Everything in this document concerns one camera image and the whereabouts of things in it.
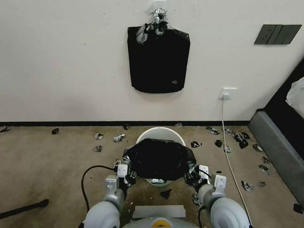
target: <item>white bucket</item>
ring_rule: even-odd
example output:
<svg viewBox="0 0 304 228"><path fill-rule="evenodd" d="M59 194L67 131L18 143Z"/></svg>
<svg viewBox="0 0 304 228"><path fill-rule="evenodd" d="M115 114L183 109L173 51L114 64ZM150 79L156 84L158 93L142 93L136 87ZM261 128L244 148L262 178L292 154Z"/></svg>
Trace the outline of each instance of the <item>white bucket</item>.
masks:
<svg viewBox="0 0 304 228"><path fill-rule="evenodd" d="M146 130L137 139L136 144L146 138L172 140L172 141L182 144L183 146L186 146L183 138L177 132L173 131L172 129L165 128L165 127L154 127L154 128L150 128L150 129ZM146 180L147 180L147 182L149 182L150 184L152 184L153 186L156 186L156 187L166 186L171 183L171 181L166 181L165 183L162 183L162 184L154 184L154 183L152 183L152 179L146 179Z"/></svg>

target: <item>black plastic scrap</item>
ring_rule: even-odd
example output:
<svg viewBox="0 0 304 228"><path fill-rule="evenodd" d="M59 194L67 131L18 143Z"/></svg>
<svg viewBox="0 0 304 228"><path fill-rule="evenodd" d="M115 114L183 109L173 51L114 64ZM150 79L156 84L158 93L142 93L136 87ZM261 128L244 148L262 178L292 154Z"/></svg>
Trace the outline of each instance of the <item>black plastic scrap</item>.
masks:
<svg viewBox="0 0 304 228"><path fill-rule="evenodd" d="M223 145L223 141L222 140L216 140L215 143L214 143L218 148L221 148L222 145Z"/></svg>
<svg viewBox="0 0 304 228"><path fill-rule="evenodd" d="M249 145L247 140L243 139L243 137L236 132L232 132L232 137L235 139L235 141L238 142L241 149L243 149Z"/></svg>
<svg viewBox="0 0 304 228"><path fill-rule="evenodd" d="M270 160L268 158L264 157L264 156L262 157L262 160L263 160L264 164L269 164L270 163Z"/></svg>
<svg viewBox="0 0 304 228"><path fill-rule="evenodd" d="M177 123L175 126L178 127L178 128L181 128L181 127L183 127L183 124L182 123Z"/></svg>
<svg viewBox="0 0 304 228"><path fill-rule="evenodd" d="M250 139L250 136L246 132L241 132L245 139Z"/></svg>
<svg viewBox="0 0 304 228"><path fill-rule="evenodd" d="M7 132L9 130L10 130L10 127L5 127L2 130L0 130L0 133Z"/></svg>
<svg viewBox="0 0 304 228"><path fill-rule="evenodd" d="M230 153L231 152L231 149L228 145L226 145L226 148L227 148L227 153Z"/></svg>
<svg viewBox="0 0 304 228"><path fill-rule="evenodd" d="M96 146L94 149L93 149L95 152L101 152L102 150L102 146Z"/></svg>
<svg viewBox="0 0 304 228"><path fill-rule="evenodd" d="M266 166L264 165L259 165L259 168L266 173L267 175L270 175L270 169L268 169Z"/></svg>
<svg viewBox="0 0 304 228"><path fill-rule="evenodd" d="M257 151L257 152L262 152L263 149L259 144L253 144L252 147Z"/></svg>
<svg viewBox="0 0 304 228"><path fill-rule="evenodd" d="M264 187L266 185L266 182L260 181L257 185L260 187Z"/></svg>
<svg viewBox="0 0 304 228"><path fill-rule="evenodd" d="M100 133L96 133L96 135L95 135L95 139L97 139L97 140L101 140L103 137L104 137L104 135L100 134Z"/></svg>
<svg viewBox="0 0 304 228"><path fill-rule="evenodd" d="M218 130L216 130L216 129L210 127L210 126L206 127L206 129L209 130L214 135L218 135L219 134Z"/></svg>
<svg viewBox="0 0 304 228"><path fill-rule="evenodd" d="M200 201L200 199L199 199L199 197L198 197L198 195L197 195L197 192L195 192L195 193L192 194L191 199L192 199L192 202L193 202L195 205L197 205L197 206L202 205L202 202Z"/></svg>
<svg viewBox="0 0 304 228"><path fill-rule="evenodd" d="M197 147L199 147L199 143L197 141L193 141L193 142L191 142L191 147L197 148Z"/></svg>
<svg viewBox="0 0 304 228"><path fill-rule="evenodd" d="M241 181L243 188L248 191L251 192L253 190L253 185L248 183L247 181Z"/></svg>
<svg viewBox="0 0 304 228"><path fill-rule="evenodd" d="M162 191L162 192L161 192L161 196L167 200L167 199L169 198L169 196L170 196L170 192L171 192L171 191L172 191L172 188L171 188L171 189L168 189L168 190L166 190L166 191Z"/></svg>
<svg viewBox="0 0 304 228"><path fill-rule="evenodd" d="M118 143L124 140L124 138L126 137L125 134L121 134L119 136L115 136L113 137L113 142Z"/></svg>
<svg viewBox="0 0 304 228"><path fill-rule="evenodd" d="M59 128L55 128L52 130L52 135L56 135L59 133Z"/></svg>
<svg viewBox="0 0 304 228"><path fill-rule="evenodd" d="M128 129L130 128L130 124L129 124L129 123L124 123L124 124L123 124L123 128L124 128L125 130L128 130Z"/></svg>
<svg viewBox="0 0 304 228"><path fill-rule="evenodd" d="M231 128L225 128L225 134L231 133L231 132L232 132Z"/></svg>
<svg viewBox="0 0 304 228"><path fill-rule="evenodd" d="M300 204L294 204L294 211L299 214L303 214L304 209Z"/></svg>

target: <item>gray light switch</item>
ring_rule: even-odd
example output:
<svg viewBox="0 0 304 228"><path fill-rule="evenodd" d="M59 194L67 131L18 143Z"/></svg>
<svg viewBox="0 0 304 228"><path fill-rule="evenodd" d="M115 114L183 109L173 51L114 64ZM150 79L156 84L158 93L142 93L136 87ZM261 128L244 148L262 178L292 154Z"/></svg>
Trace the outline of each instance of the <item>gray light switch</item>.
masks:
<svg viewBox="0 0 304 228"><path fill-rule="evenodd" d="M276 25L263 25L254 44L267 44L275 28Z"/></svg>
<svg viewBox="0 0 304 228"><path fill-rule="evenodd" d="M290 44L302 25L263 25L254 44Z"/></svg>

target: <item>white power cord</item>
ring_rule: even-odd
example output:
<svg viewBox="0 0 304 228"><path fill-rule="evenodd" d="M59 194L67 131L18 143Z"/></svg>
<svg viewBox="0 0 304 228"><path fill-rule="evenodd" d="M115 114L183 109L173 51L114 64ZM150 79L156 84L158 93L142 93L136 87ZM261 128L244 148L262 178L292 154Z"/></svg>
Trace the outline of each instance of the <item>white power cord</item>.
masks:
<svg viewBox="0 0 304 228"><path fill-rule="evenodd" d="M245 200L244 200L244 198L243 198L243 196L242 196L242 193L241 193L241 191L240 191L240 188L239 188L239 186L238 186L238 184L237 184L238 182L237 182L237 180L236 180L236 178L235 178L235 176L234 176L234 173L233 173L233 170L232 170L232 168L231 168L231 165L230 165L230 162L229 162L229 159L228 159L228 155L227 155L226 137L225 137L225 127L224 127L224 119L223 119L224 101L225 101L225 100L223 99L223 103L222 103L222 125L223 125L223 135L224 135L224 148L225 148L225 154L226 154L227 162L228 162L228 165L229 165L231 174L232 174L232 176L233 176L235 185L236 185L236 187L237 187L238 193L240 194L240 197L241 197L241 199L242 199L242 202L243 202L243 204L244 204L244 206L245 206L245 210L246 210L246 213L247 213L249 222L250 222L251 226L253 226L253 225L252 225L252 222L251 222L251 218L250 218L250 215L249 215L249 211L248 211L247 205L246 205Z"/></svg>

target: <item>black baseboard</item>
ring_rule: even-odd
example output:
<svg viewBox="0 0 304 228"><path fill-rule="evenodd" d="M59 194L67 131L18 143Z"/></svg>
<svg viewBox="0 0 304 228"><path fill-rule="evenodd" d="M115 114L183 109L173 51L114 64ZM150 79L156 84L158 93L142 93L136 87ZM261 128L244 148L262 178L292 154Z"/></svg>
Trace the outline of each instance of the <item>black baseboard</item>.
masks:
<svg viewBox="0 0 304 228"><path fill-rule="evenodd" d="M225 121L225 126L247 126L250 121ZM221 121L46 121L46 122L0 122L0 126L25 127L65 127L65 126L221 126Z"/></svg>

